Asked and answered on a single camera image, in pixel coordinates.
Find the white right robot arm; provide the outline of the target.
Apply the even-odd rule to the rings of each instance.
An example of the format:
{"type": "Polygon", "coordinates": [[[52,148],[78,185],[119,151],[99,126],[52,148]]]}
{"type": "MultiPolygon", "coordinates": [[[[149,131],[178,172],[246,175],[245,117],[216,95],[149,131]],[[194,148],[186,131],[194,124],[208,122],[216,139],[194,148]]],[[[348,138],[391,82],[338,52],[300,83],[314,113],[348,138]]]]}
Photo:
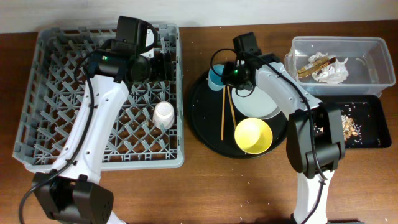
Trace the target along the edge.
{"type": "Polygon", "coordinates": [[[271,54],[240,52],[227,62],[222,82],[237,90],[258,88],[288,121],[286,152],[298,175],[294,223],[328,223],[330,180],[345,156],[341,111],[304,90],[271,54]]]}

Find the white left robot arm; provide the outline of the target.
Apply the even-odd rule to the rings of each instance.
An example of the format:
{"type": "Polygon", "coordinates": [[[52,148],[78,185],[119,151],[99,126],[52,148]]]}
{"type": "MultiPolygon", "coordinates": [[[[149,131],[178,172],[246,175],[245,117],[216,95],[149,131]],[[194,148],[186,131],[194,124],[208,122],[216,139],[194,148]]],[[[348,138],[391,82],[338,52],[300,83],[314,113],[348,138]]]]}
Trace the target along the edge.
{"type": "Polygon", "coordinates": [[[100,186],[103,154],[115,119],[136,83],[171,80],[169,54],[148,58],[140,53],[97,49],[76,66],[85,76],[83,101],[72,131],[49,172],[34,174],[18,208],[34,195],[49,219],[61,223],[122,223],[113,210],[114,194],[100,186]]]}

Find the pink plastic cup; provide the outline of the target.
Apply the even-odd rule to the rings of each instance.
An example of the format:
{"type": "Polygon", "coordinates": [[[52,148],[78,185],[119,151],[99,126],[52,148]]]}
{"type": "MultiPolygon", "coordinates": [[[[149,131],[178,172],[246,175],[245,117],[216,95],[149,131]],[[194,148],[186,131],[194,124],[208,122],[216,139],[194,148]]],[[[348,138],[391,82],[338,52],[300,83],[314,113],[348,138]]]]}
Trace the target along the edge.
{"type": "Polygon", "coordinates": [[[160,129],[161,126],[163,126],[164,129],[170,129],[175,121],[175,113],[172,104],[167,101],[157,103],[152,120],[156,128],[160,129]]]}

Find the light blue plastic cup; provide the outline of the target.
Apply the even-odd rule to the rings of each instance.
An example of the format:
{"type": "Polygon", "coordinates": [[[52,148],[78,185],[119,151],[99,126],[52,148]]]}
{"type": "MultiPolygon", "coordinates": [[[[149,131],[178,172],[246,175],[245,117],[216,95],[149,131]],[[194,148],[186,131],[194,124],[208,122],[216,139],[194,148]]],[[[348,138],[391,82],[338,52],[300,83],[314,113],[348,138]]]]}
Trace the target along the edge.
{"type": "Polygon", "coordinates": [[[213,70],[210,68],[208,72],[208,86],[212,91],[220,91],[224,88],[224,84],[221,81],[221,77],[218,76],[223,74],[224,65],[216,64],[213,65],[213,70]]]}

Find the yellow bowl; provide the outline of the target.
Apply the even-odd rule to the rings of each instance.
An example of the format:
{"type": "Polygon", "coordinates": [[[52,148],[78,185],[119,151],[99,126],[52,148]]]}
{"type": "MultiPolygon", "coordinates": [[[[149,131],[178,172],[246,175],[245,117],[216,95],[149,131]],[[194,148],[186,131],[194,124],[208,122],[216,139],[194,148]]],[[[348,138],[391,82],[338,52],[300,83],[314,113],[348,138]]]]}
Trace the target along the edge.
{"type": "Polygon", "coordinates": [[[262,154],[271,148],[273,132],[265,121],[246,118],[234,130],[234,140],[240,150],[246,154],[262,154]]]}

